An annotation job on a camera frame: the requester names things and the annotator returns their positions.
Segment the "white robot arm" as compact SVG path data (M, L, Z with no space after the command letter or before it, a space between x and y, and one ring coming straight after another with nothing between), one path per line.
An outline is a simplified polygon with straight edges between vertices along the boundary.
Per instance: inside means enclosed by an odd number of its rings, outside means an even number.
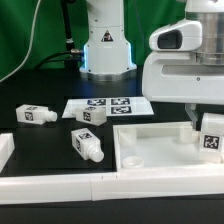
M143 96L185 105L193 123L198 104L224 105L224 0L179 0L185 17L154 31L143 67Z

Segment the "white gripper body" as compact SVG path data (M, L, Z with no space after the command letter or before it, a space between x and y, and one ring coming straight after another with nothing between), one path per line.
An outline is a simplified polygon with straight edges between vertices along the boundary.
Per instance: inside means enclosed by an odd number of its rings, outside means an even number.
M149 101L224 105L224 66L198 64L190 52L152 52L142 93Z

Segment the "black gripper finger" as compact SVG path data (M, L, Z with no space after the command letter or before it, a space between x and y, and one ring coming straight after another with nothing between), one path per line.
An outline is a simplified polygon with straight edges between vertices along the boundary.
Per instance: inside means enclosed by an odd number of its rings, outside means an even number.
M197 130L198 129L198 121L199 121L199 117L198 117L198 113L197 113L197 105L194 103L186 103L185 111L191 120L192 128L194 130Z

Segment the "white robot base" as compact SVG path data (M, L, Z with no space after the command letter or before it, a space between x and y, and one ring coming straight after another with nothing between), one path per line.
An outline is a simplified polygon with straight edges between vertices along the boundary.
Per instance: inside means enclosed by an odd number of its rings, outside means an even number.
M84 45L82 78L118 81L135 74L131 44L125 37L123 0L86 0L89 38Z

